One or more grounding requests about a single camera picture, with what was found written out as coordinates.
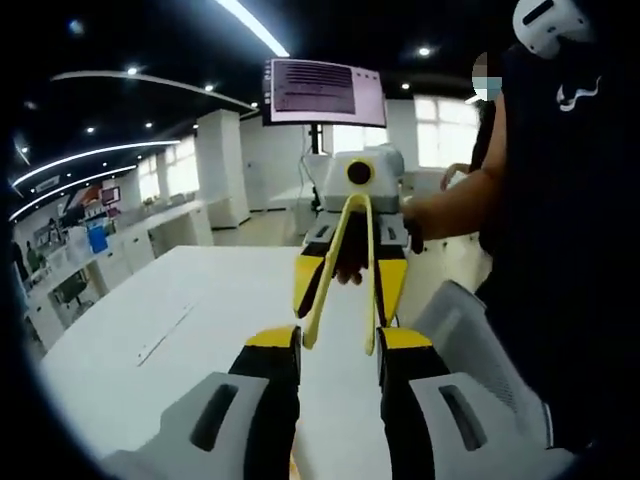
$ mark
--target office chair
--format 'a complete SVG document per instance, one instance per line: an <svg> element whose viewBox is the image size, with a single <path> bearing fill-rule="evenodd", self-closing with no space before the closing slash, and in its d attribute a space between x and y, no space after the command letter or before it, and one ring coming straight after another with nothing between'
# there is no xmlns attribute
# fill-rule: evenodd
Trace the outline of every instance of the office chair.
<svg viewBox="0 0 640 480"><path fill-rule="evenodd" d="M473 293L445 281L412 328L431 339L452 373L470 375L507 405L521 433L545 447L553 445L546 405L520 377Z"/></svg>
<svg viewBox="0 0 640 480"><path fill-rule="evenodd" d="M80 294L87 289L88 281L85 280L82 272L76 272L67 278L57 288L61 303L64 303L67 308L69 304L75 300L78 303L78 308L71 316L71 324L75 322L84 312L86 312L92 305L92 301L83 302L80 300Z"/></svg>

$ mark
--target curved ceiling light strip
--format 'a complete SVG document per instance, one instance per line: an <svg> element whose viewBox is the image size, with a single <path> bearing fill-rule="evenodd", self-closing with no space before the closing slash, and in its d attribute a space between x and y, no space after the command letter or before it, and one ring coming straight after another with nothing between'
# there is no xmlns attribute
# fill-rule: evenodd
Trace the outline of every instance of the curved ceiling light strip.
<svg viewBox="0 0 640 480"><path fill-rule="evenodd" d="M133 170L134 168L136 168L136 165L130 165L128 167L123 167L123 168L116 168L115 170L111 170L109 172L99 173L99 174L93 175L91 177L83 178L82 180L76 180L75 182L71 182L70 184L65 185L64 187L56 188L55 190L53 190L53 191L51 191L49 193L45 193L43 196L36 198L34 201L27 203L24 207L22 207L22 208L16 210L15 212L13 212L11 214L11 216L9 217L9 221L10 222L13 221L22 212L24 212L28 208L33 207L34 205L37 205L38 203L40 203L45 198L52 197L53 195L57 195L58 193L66 190L67 188L74 187L76 185L80 185L81 183L85 183L85 182L88 182L90 180L95 180L96 178L106 177L108 175L113 175L113 174L120 173L120 172L126 172L127 170Z"/></svg>
<svg viewBox="0 0 640 480"><path fill-rule="evenodd" d="M237 0L216 0L220 5L226 8L231 15L236 17L242 24L253 32L271 51L279 57L288 57L287 52L282 45L275 39L269 30L262 25L253 14L243 7Z"/></svg>
<svg viewBox="0 0 640 480"><path fill-rule="evenodd" d="M153 82L159 83L161 85L167 85L169 87L182 88L183 90L189 90L191 92L200 93L202 95L208 95L209 97L214 97L219 100L224 100L226 102L234 103L236 105L240 105L241 107L247 108L249 110L258 111L258 109L253 108L248 103L241 102L240 100L236 100L235 98L227 97L226 95L222 95L221 93L217 93L212 91L207 91L204 88L194 87L193 85L189 85L188 83L174 82L173 80L167 80L166 78L154 77L151 75L143 75L141 73L136 73L135 75L129 75L127 72L117 72L112 70L83 70L79 72L67 72L61 73L51 78L52 82L58 80L68 80L70 78L124 78L127 80L137 79L145 82Z"/></svg>
<svg viewBox="0 0 640 480"><path fill-rule="evenodd" d="M55 162L47 163L46 165L43 165L43 166L38 167L38 168L36 168L34 170L31 170L30 172L27 172L24 175L22 175L21 177L17 178L11 184L11 186L17 187L18 185L20 185L25 180L28 180L29 178L31 178L31 177L33 177L35 175L38 175L39 173L42 173L45 170L49 170L50 168L57 167L58 165L62 165L63 163L67 163L67 162L70 162L72 160L76 160L78 158L88 157L90 155L97 155L98 153L113 152L115 150L125 150L127 148L157 147L157 146L162 146L162 145L176 145L178 143L180 143L180 140L163 140L163 141L160 141L160 142L128 143L128 144L125 144L125 145L115 145L113 147L105 147L105 148L99 148L97 150L91 150L90 152L78 153L76 155L71 155L70 157L61 158L60 160L56 160Z"/></svg>
<svg viewBox="0 0 640 480"><path fill-rule="evenodd" d="M18 144L16 143L15 140L13 141L13 146L16 147L16 152L18 152L18 155L22 157L22 160L24 160L24 163L26 163L27 165L31 165L27 157L25 157L24 153L22 153L22 150L20 150L20 147L18 147Z"/></svg>

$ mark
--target black shirt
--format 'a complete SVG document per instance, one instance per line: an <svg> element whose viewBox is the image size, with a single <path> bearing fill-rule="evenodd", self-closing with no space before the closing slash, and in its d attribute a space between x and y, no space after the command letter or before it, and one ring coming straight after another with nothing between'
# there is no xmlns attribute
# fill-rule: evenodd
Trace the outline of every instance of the black shirt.
<svg viewBox="0 0 640 480"><path fill-rule="evenodd" d="M638 218L640 157L625 133L635 89L615 62L571 59L520 46L505 56L504 228L490 274L500 295L487 318L541 398L601 433L626 414L640 351L640 251L619 243Z"/></svg>
<svg viewBox="0 0 640 480"><path fill-rule="evenodd" d="M480 109L480 127L478 128L476 144L473 146L473 153L471 154L469 173L482 167L482 162L484 162L484 158L487 156L487 150L489 150L489 143L491 142L491 134L493 133L493 122L495 118L496 104L494 102L485 102ZM497 218L495 216L491 216L480 229L480 234L478 236L480 246L489 255L493 254L497 235Z"/></svg>
<svg viewBox="0 0 640 480"><path fill-rule="evenodd" d="M480 127L478 128L478 136L476 144L473 146L471 154L471 165L469 173L479 170L487 156L489 150L489 142L491 141L491 133L493 132L493 122L496 118L496 104L494 102L484 102L480 108Z"/></svg>

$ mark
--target desk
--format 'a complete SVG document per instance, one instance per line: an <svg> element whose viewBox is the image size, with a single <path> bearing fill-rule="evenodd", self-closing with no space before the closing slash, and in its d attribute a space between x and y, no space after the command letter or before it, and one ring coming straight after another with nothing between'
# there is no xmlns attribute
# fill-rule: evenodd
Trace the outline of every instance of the desk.
<svg viewBox="0 0 640 480"><path fill-rule="evenodd" d="M96 458L134 450L161 413L258 331L296 323L299 248L178 247L69 328L41 364L45 388ZM302 350L298 440L314 479L391 478L375 353L364 353L366 285L333 283L318 342ZM171 325L179 325L138 366Z"/></svg>
<svg viewBox="0 0 640 480"><path fill-rule="evenodd" d="M62 263L29 293L30 319L44 347L50 349L65 332L51 292L74 273L86 268L98 297L104 297L154 258L176 245L213 245L207 203L193 201L153 215L107 237L108 249L77 262ZM149 233L157 248L152 248Z"/></svg>
<svg viewBox="0 0 640 480"><path fill-rule="evenodd" d="M311 202L315 196L313 195L312 183L305 183L302 186L302 190L300 187L300 185L297 185L271 198L268 208L285 208L292 211L295 221L295 234L306 235L316 220L316 215L311 210Z"/></svg>

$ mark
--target white pillar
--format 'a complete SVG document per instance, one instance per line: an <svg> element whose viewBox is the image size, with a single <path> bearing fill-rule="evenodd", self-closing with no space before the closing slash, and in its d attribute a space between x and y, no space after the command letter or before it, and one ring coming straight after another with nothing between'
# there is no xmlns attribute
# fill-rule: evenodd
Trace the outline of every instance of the white pillar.
<svg viewBox="0 0 640 480"><path fill-rule="evenodd" d="M218 110L199 118L197 123L198 197L208 202L226 200L209 209L212 227L237 227L249 218L240 117L235 112Z"/></svg>
<svg viewBox="0 0 640 480"><path fill-rule="evenodd" d="M171 195L169 194L169 177L167 175L167 157L165 152L160 152L156 155L156 172L158 173L160 198L169 200Z"/></svg>
<svg viewBox="0 0 640 480"><path fill-rule="evenodd" d="M126 212L138 208L142 204L137 169L118 178L116 184L120 186L120 196L122 197L120 210Z"/></svg>

